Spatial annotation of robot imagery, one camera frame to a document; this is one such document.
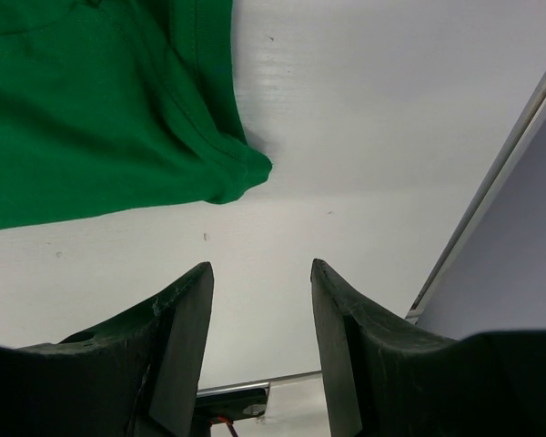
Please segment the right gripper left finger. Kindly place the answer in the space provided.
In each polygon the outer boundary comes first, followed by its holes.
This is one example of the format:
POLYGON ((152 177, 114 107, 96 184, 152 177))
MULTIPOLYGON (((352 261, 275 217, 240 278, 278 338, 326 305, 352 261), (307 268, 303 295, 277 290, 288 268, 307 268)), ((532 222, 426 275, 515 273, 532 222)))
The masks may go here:
POLYGON ((0 346, 0 436, 187 436, 211 317, 203 262, 57 344, 0 346))

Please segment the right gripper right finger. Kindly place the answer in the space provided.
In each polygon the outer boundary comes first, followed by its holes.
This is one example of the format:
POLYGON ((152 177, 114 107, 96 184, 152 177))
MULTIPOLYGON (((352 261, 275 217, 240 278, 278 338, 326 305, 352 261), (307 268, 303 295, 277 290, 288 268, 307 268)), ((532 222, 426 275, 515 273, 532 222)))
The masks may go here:
POLYGON ((546 436, 546 330, 452 340, 315 259, 312 304, 334 436, 546 436))

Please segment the green t shirt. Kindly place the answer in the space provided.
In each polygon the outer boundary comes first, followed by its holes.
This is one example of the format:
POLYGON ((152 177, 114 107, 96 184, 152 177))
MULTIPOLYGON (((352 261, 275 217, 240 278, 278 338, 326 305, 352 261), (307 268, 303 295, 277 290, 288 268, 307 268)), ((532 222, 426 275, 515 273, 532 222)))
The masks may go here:
POLYGON ((0 229, 226 204, 246 140, 229 1, 0 1, 0 229))

